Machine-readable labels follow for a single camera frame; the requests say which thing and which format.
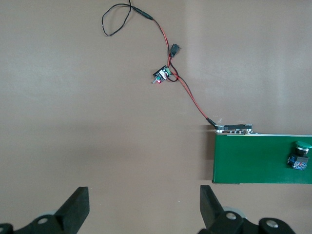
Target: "round metal screw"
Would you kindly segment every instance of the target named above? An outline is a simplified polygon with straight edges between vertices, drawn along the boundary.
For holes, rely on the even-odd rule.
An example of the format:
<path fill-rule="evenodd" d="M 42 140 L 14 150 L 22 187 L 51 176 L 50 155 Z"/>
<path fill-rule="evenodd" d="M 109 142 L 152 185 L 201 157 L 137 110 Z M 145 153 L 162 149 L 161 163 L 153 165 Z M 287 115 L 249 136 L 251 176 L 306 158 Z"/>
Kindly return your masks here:
<path fill-rule="evenodd" d="M 266 223 L 271 228 L 278 228 L 278 224 L 273 220 L 268 220 Z"/>
<path fill-rule="evenodd" d="M 48 221 L 47 218 L 42 218 L 38 221 L 38 224 L 43 224 L 43 223 L 46 223 Z"/>
<path fill-rule="evenodd" d="M 230 220 L 235 220 L 236 219 L 236 215 L 234 215 L 233 213 L 227 213 L 226 217 Z"/>

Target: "beige surface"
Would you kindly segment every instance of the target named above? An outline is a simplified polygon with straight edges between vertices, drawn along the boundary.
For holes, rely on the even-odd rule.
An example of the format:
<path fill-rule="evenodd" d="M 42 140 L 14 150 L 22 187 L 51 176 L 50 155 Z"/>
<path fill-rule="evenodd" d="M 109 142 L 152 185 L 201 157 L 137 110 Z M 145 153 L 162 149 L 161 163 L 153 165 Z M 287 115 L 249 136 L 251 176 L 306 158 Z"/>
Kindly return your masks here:
<path fill-rule="evenodd" d="M 204 227 L 207 123 L 181 85 L 150 83 L 166 63 L 152 21 L 133 13 L 122 31 L 104 36 L 100 18 L 117 2 L 0 2 L 0 222 L 20 228 L 88 186 L 81 234 Z M 181 46 L 174 64 L 213 120 L 311 134 L 311 1 L 133 3 Z M 113 12 L 108 29 L 125 13 Z M 212 186 L 222 205 L 252 222 L 277 217 L 311 233 L 310 185 Z"/>

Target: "green button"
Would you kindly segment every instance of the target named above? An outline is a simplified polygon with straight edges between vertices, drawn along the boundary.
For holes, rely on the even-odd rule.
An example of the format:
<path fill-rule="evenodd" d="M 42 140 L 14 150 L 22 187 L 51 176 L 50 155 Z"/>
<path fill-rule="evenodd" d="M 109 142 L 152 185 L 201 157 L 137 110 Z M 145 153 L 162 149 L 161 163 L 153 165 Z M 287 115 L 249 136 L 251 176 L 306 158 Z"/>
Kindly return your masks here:
<path fill-rule="evenodd" d="M 302 141 L 297 141 L 296 145 L 302 149 L 311 149 L 312 146 L 308 143 L 302 142 Z"/>

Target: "green board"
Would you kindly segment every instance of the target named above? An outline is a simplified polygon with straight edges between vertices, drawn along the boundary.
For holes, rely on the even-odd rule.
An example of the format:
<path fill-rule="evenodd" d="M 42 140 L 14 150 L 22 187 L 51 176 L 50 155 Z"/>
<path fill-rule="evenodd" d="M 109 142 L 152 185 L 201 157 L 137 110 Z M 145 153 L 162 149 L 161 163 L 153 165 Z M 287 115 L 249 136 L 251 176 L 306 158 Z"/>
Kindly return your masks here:
<path fill-rule="evenodd" d="M 214 183 L 312 184 L 312 150 L 305 170 L 295 170 L 287 159 L 295 142 L 312 145 L 312 135 L 215 135 Z"/>

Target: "green panel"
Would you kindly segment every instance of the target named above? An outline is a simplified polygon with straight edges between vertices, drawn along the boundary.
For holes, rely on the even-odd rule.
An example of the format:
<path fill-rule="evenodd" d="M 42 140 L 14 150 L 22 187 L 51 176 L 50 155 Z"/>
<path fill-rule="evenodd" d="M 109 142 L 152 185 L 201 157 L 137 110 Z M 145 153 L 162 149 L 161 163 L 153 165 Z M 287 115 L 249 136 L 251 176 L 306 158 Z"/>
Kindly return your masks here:
<path fill-rule="evenodd" d="M 305 170 L 287 165 L 296 141 L 312 144 L 312 135 L 216 134 L 213 182 L 312 184 L 312 159 Z"/>

